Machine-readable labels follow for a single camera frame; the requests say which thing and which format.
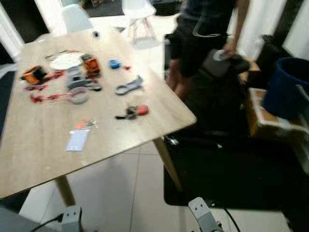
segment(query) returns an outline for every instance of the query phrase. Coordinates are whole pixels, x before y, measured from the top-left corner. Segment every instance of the table leg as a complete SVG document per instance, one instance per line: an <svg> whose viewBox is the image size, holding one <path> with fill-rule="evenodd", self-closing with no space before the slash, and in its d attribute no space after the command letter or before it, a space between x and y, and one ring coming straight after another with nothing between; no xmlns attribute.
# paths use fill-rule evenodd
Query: table leg
<svg viewBox="0 0 309 232"><path fill-rule="evenodd" d="M60 191L60 194L66 207L76 205L72 190L70 188L70 184L65 175L58 177L56 179L56 185Z"/></svg>
<svg viewBox="0 0 309 232"><path fill-rule="evenodd" d="M167 147L165 146L165 143L163 142L163 140L161 138L157 138L153 140L154 145L156 147L156 149L159 152L159 155L164 163L164 166L167 170L167 172L169 173L170 177L172 178L176 188L178 189L178 191L182 191L182 185L180 183L179 177L177 175L175 166L173 164L173 161L169 155L169 151L167 149Z"/></svg>

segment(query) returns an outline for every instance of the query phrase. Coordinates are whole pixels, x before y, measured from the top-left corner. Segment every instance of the table top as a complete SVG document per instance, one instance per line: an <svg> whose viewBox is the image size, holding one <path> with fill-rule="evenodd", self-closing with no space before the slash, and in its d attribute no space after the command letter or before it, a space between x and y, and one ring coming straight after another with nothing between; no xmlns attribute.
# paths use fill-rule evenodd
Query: table top
<svg viewBox="0 0 309 232"><path fill-rule="evenodd" d="M99 60L100 92L89 92L81 105L69 101L34 104L20 75L31 65L43 65L46 56L63 50L90 53ZM112 70L107 61L118 58L131 70ZM185 128L196 121L192 112L160 78L145 65L130 44L112 28L93 36L93 30L26 44L15 75L10 104L0 144L0 198L11 196L57 177L122 153L155 138ZM124 96L114 93L118 85L140 75L142 88ZM66 93L66 77L47 82L45 97ZM130 105L146 104L150 112L136 120L116 120ZM96 119L82 152L65 151L70 130L84 119Z"/></svg>

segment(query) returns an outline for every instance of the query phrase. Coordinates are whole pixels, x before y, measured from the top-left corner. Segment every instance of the hand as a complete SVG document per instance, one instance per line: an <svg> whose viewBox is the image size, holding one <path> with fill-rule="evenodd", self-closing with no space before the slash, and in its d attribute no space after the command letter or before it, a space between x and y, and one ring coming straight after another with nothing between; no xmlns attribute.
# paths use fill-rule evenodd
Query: hand
<svg viewBox="0 0 309 232"><path fill-rule="evenodd" d="M226 59L230 59L236 53L236 44L234 41L227 42L223 47L224 52L221 54L221 57L227 54Z"/></svg>

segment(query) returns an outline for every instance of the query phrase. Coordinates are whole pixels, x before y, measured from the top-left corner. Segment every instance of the white plastic chair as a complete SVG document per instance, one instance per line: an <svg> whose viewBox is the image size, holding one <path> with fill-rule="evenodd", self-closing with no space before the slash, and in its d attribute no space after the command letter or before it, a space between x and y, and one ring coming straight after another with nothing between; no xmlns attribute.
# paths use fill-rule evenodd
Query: white plastic chair
<svg viewBox="0 0 309 232"><path fill-rule="evenodd" d="M148 33L155 38L153 27L148 21L148 17L156 13L156 9L150 4L148 0L122 0L122 11L125 16L130 18L128 28L128 36L130 36L130 29L133 28L133 42L136 37L137 23L141 21Z"/></svg>
<svg viewBox="0 0 309 232"><path fill-rule="evenodd" d="M93 28L88 14L78 4L63 7L62 16L67 33Z"/></svg>

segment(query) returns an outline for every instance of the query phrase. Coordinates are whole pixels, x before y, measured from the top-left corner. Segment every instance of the blue bin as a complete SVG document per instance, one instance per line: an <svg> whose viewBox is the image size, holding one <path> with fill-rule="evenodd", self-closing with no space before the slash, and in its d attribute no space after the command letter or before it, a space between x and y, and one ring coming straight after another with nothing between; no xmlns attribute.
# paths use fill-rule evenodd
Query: blue bin
<svg viewBox="0 0 309 232"><path fill-rule="evenodd" d="M263 107L273 115L291 119L309 106L309 61L281 58L263 100Z"/></svg>

